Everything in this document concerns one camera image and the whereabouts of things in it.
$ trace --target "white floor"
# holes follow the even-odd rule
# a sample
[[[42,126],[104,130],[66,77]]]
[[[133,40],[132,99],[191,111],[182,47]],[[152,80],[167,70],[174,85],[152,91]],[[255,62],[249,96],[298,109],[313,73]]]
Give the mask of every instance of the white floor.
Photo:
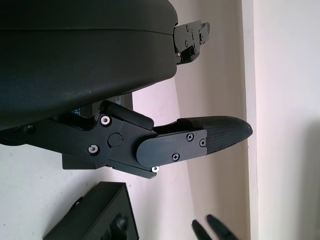
[[[156,125],[179,118],[174,79],[133,94],[137,112]],[[186,162],[144,179],[107,167],[63,170],[61,154],[0,145],[0,239],[40,240],[100,181],[126,182],[141,240],[192,240],[194,210]]]

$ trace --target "white wall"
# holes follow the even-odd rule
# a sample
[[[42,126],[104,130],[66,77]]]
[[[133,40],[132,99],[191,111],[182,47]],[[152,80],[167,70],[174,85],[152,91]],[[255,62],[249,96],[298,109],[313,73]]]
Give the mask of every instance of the white wall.
[[[241,11],[235,0],[171,0],[179,24],[210,22],[210,39],[193,63],[175,76],[181,117],[246,118]],[[247,143],[187,161],[196,217],[214,214],[242,240],[249,239]]]
[[[320,1],[255,0],[259,240],[320,239]]]

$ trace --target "black plastic housing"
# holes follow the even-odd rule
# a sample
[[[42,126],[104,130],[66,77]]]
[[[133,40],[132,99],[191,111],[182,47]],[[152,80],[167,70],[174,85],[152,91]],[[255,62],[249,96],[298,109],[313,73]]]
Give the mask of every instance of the black plastic housing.
[[[2,0],[0,19],[0,130],[177,71],[178,17],[167,0]]]

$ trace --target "black box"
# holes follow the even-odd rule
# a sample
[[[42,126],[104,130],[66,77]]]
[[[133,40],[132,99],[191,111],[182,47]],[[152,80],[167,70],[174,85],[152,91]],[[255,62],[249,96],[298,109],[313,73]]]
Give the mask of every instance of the black box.
[[[125,183],[100,182],[80,199],[44,240],[139,239]]]

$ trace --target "black metal bracket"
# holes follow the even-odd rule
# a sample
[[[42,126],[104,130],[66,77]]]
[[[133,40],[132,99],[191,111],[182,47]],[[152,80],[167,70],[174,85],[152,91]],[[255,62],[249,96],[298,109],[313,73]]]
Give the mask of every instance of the black metal bracket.
[[[193,141],[186,138],[188,134]],[[161,165],[206,155],[206,147],[196,144],[206,136],[207,130],[190,131],[177,122],[154,127],[152,119],[107,100],[92,118],[68,113],[0,131],[0,139],[7,142],[64,154],[64,169],[107,166],[148,179],[157,175]],[[164,153],[179,153],[181,157],[169,159]]]
[[[176,64],[193,62],[200,55],[200,46],[209,39],[210,24],[195,21],[174,28]]]

